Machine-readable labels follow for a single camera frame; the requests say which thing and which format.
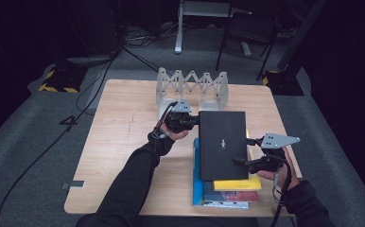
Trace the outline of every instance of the chair leg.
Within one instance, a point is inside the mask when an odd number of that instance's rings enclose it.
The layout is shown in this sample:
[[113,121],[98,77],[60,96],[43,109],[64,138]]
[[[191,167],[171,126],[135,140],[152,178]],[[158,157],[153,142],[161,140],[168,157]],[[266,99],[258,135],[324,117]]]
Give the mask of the chair leg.
[[271,52],[272,48],[273,48],[273,43],[269,46],[268,54],[266,55],[265,59],[263,60],[262,68],[260,68],[260,71],[259,71],[259,74],[258,74],[256,80],[259,80],[260,77],[262,76],[263,70],[265,68],[266,62],[268,61],[268,58],[269,58],[269,55],[270,55],[270,52]]

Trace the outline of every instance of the yellow book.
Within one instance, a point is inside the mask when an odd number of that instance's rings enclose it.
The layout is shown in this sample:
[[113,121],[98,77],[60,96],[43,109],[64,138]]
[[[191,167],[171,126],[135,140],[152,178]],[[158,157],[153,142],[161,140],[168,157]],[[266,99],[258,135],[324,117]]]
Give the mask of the yellow book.
[[[249,160],[253,157],[251,146],[247,146],[249,151]],[[229,180],[229,181],[214,181],[215,191],[258,191],[262,189],[260,178],[257,174],[251,174],[248,180]]]

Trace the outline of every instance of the stack of books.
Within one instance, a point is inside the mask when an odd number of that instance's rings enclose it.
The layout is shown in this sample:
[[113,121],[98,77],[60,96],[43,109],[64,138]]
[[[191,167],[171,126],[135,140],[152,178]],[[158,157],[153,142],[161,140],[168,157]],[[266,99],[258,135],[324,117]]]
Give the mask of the stack of books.
[[249,209],[258,202],[258,191],[262,189],[259,176],[250,175],[245,180],[203,181],[200,179],[199,139],[194,141],[194,186],[193,205]]

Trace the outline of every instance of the blue book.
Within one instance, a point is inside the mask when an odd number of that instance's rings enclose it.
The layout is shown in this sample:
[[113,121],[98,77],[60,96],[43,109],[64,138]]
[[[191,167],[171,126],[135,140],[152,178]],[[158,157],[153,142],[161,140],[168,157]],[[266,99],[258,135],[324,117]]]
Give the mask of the blue book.
[[200,179],[200,140],[194,140],[194,192],[192,197],[193,205],[203,203],[203,181]]

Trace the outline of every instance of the gray carpet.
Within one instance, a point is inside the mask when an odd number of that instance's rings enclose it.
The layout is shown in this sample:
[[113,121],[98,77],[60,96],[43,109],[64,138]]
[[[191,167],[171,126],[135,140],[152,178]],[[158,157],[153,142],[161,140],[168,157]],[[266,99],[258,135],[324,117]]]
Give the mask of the gray carpet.
[[[214,28],[193,29],[184,33],[182,54],[174,54],[175,38],[155,42],[131,52],[164,67],[169,72],[191,70],[201,75],[217,76],[214,67],[222,31]],[[229,45],[235,51],[236,45]],[[267,70],[276,69],[286,41],[279,41],[269,59]],[[229,83],[257,84],[261,63],[223,54],[220,70],[228,73]],[[40,79],[28,88],[31,97],[0,129],[0,202],[14,181],[65,130],[59,122],[78,115],[98,86],[95,83],[103,66],[90,68],[80,94],[38,92],[48,66]],[[156,79],[157,73],[123,51],[113,62],[107,79]],[[334,133],[327,125],[310,95],[310,82],[305,71],[298,75],[305,96],[276,96],[275,101],[287,133],[299,136],[302,142],[294,152],[305,178],[310,180],[322,203],[328,208],[337,226],[365,226],[365,186],[345,156]],[[95,106],[89,109],[95,113]],[[61,184],[73,179],[78,159],[93,117],[84,114],[62,139],[33,166],[9,195],[0,216],[0,226],[74,226],[79,216],[63,210],[67,191]],[[271,218],[259,218],[269,226]],[[277,226],[291,226],[288,218],[280,218]]]

